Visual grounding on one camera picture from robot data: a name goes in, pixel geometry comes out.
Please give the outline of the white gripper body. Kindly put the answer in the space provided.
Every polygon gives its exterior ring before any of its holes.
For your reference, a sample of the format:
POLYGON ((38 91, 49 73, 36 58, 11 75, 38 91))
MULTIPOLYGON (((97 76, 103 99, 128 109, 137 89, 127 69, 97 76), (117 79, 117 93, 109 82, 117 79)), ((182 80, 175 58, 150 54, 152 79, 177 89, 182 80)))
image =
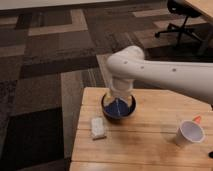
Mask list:
POLYGON ((113 97, 127 100, 131 96, 131 91, 133 89, 133 80, 112 77, 109 89, 113 97))

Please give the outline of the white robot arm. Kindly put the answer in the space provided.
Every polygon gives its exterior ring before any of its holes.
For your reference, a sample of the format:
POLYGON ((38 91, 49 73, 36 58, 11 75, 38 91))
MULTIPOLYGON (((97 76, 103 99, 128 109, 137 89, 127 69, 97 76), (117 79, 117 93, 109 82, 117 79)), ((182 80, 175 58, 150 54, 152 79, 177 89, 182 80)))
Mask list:
POLYGON ((213 63, 149 61, 144 57, 138 46, 128 46, 108 57, 114 97, 127 98, 133 82, 141 80, 213 105, 213 63))

